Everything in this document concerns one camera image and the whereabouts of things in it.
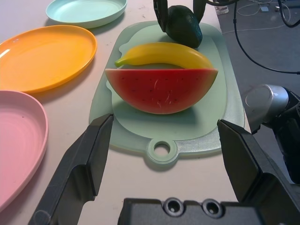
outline gray floor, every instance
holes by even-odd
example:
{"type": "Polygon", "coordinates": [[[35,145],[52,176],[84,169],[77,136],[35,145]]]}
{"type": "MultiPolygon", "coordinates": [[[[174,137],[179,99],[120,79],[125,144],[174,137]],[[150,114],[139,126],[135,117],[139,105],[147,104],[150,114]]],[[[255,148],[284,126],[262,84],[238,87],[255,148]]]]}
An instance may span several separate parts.
{"type": "MultiPolygon", "coordinates": [[[[238,8],[251,4],[248,0],[240,0],[238,8]]],[[[283,24],[280,13],[275,12],[275,4],[270,4],[269,12],[259,12],[252,16],[237,14],[237,28],[260,29],[277,27],[283,24]]],[[[258,6],[250,6],[240,10],[242,14],[256,12],[258,6]]],[[[300,8],[291,9],[291,22],[300,19],[300,8]]],[[[233,30],[233,5],[229,13],[218,16],[223,33],[233,30]]],[[[271,30],[240,31],[239,38],[248,54],[257,62],[274,69],[300,71],[300,25],[290,29],[286,26],[271,30]]],[[[251,87],[267,83],[280,85],[291,89],[300,95],[300,75],[280,74],[263,69],[252,63],[242,52],[235,39],[234,32],[224,34],[235,72],[240,93],[243,94],[251,87]]],[[[274,161],[287,175],[282,155],[272,130],[262,127],[255,138],[274,161]]]]}

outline banana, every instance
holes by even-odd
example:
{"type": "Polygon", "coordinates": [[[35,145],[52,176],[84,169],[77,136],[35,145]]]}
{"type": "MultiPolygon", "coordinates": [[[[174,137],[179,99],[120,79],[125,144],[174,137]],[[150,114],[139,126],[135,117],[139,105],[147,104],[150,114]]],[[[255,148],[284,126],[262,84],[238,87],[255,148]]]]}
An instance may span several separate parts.
{"type": "Polygon", "coordinates": [[[167,63],[182,68],[213,68],[212,63],[198,51],[176,43],[156,42],[135,46],[119,60],[116,67],[125,64],[144,65],[151,63],[167,63]]]}

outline white table surface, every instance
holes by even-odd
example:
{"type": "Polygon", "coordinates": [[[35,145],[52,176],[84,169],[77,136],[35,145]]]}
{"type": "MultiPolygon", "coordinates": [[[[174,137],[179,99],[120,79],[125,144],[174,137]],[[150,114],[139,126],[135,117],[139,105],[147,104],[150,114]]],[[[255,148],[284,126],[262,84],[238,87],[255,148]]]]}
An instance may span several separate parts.
{"type": "MultiPolygon", "coordinates": [[[[49,25],[45,9],[51,0],[1,0],[0,42],[21,32],[49,25]]],[[[169,5],[192,0],[169,0],[169,5]]],[[[49,142],[45,157],[32,180],[0,213],[1,225],[25,225],[42,197],[68,147],[88,126],[91,101],[113,45],[127,26],[156,20],[152,0],[128,0],[124,15],[93,33],[98,50],[91,66],[80,76],[54,90],[34,95],[49,119],[49,142]]],[[[214,7],[207,5],[202,22],[220,29],[214,7]]],[[[167,171],[154,171],[143,158],[109,150],[98,197],[85,204],[80,225],[116,225],[126,197],[181,200],[236,201],[221,154],[197,159],[180,159],[167,171]]]]}

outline screw hole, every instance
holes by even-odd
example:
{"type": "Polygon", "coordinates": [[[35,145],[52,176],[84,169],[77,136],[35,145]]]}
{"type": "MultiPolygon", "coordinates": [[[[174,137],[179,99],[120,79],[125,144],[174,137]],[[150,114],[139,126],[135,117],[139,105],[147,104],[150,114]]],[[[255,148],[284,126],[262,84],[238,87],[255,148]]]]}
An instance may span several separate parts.
{"type": "Polygon", "coordinates": [[[168,198],[164,202],[163,208],[171,217],[179,217],[184,213],[184,206],[177,198],[168,198]]]}
{"type": "Polygon", "coordinates": [[[178,212],[180,210],[180,205],[177,201],[170,201],[168,203],[168,209],[171,211],[171,212],[178,212]]]}
{"type": "Polygon", "coordinates": [[[212,218],[220,218],[223,216],[222,206],[213,199],[206,199],[202,203],[203,211],[212,218]]]}
{"type": "Polygon", "coordinates": [[[165,143],[158,143],[154,147],[154,153],[158,156],[166,156],[170,152],[170,146],[165,143]]]}
{"type": "Polygon", "coordinates": [[[207,203],[206,208],[211,214],[217,214],[219,212],[219,208],[214,202],[207,203]]]}

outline cutting board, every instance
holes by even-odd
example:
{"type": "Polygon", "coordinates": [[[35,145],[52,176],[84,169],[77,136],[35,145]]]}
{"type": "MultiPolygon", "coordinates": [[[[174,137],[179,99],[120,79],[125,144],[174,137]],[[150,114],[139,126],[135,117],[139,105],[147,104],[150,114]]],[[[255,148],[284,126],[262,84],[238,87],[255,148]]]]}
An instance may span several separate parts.
{"type": "MultiPolygon", "coordinates": [[[[179,113],[155,115],[134,109],[124,102],[110,86],[103,72],[90,110],[90,121],[107,113],[115,116],[111,145],[144,153],[151,162],[170,166],[180,155],[197,157],[203,153],[221,150],[217,130],[218,119],[225,119],[241,127],[245,118],[222,34],[214,27],[200,24],[203,40],[198,50],[218,69],[218,75],[208,93],[194,106],[179,113]],[[154,149],[165,144],[166,155],[154,149]]],[[[125,28],[113,47],[106,68],[116,68],[114,62],[130,48],[151,42],[173,42],[157,22],[141,22],[125,28]]],[[[167,64],[142,66],[125,65],[128,69],[176,68],[167,64]]]]}

